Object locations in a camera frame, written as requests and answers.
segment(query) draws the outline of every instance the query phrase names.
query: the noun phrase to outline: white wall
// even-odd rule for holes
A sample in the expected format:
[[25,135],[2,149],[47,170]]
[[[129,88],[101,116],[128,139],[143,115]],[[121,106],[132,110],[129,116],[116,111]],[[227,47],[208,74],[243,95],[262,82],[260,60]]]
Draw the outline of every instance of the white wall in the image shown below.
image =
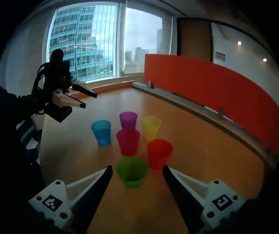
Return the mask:
[[[48,9],[25,21],[9,41],[0,60],[0,85],[17,96],[31,94],[55,10]],[[43,126],[44,115],[34,115],[36,128]]]
[[248,25],[241,21],[240,19],[235,19],[231,9],[228,6],[227,0],[220,0],[220,1],[212,1],[212,0],[198,0],[197,1],[202,8],[206,11],[208,19],[221,21],[237,28],[242,29],[246,33],[249,33],[258,41],[262,43],[267,49],[270,50],[270,47],[265,40],[265,38],[260,34],[257,27],[254,25]]
[[226,55],[226,61],[213,63],[247,77],[267,92],[279,107],[279,69],[274,59],[250,37],[226,26],[212,23],[213,49]]

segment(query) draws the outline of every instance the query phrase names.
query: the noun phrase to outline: red panel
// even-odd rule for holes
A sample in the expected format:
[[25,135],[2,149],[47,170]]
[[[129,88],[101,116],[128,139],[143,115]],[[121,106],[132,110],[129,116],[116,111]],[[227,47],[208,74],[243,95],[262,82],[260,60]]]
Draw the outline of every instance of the red panel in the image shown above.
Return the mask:
[[144,81],[191,99],[252,133],[275,154],[279,147],[279,107],[257,84],[217,64],[176,55],[146,55]]

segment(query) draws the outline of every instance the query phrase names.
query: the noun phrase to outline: yellow cup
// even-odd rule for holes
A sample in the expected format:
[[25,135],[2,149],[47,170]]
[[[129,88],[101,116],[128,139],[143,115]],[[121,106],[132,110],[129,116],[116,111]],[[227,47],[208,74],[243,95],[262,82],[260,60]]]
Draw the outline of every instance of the yellow cup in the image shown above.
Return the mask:
[[147,116],[143,118],[144,138],[150,142],[157,138],[161,126],[161,119],[156,116]]

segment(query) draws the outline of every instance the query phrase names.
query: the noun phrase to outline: plastic cup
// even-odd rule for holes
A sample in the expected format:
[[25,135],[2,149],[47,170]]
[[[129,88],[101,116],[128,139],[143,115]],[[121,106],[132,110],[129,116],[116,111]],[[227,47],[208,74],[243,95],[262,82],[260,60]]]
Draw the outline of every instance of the plastic cup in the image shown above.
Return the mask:
[[106,146],[111,143],[111,123],[107,120],[99,120],[92,124],[94,136],[99,145]]
[[140,133],[135,129],[122,129],[117,133],[121,153],[124,156],[134,156],[137,152]]
[[117,174],[127,188],[138,188],[148,173],[148,165],[139,157],[123,158],[117,165]]
[[137,114],[134,112],[122,112],[120,114],[120,122],[122,129],[126,128],[132,128],[135,129],[136,126],[136,121],[137,121]]
[[157,138],[161,123],[161,119],[155,116],[143,118],[144,138],[146,141],[150,142]]
[[162,139],[152,140],[147,145],[148,164],[151,169],[160,170],[173,153],[173,146]]

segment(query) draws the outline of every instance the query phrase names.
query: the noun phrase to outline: sky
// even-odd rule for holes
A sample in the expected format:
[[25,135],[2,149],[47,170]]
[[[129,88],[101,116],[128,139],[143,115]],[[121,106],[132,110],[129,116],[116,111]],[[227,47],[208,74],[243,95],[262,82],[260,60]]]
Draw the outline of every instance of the sky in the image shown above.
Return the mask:
[[149,53],[157,52],[157,30],[162,28],[162,18],[127,8],[124,26],[124,50],[132,51],[132,59],[135,57],[136,47],[149,50]]

